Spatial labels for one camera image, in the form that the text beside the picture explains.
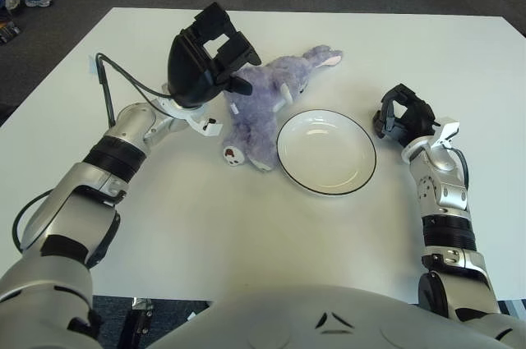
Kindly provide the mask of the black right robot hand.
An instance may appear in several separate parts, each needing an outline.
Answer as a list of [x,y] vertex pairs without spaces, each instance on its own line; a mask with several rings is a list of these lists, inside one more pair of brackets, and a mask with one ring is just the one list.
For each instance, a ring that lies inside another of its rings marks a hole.
[[381,108],[375,113],[372,125],[376,135],[406,147],[417,138],[434,135],[438,126],[431,106],[410,88],[398,84],[381,99]]

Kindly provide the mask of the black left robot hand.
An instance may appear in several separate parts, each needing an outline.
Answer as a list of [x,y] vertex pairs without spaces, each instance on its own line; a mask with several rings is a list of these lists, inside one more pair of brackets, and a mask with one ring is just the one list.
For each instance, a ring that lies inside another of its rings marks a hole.
[[261,59],[217,2],[199,12],[173,39],[168,54],[168,94],[183,108],[199,108],[223,91],[249,95],[252,86],[235,75]]

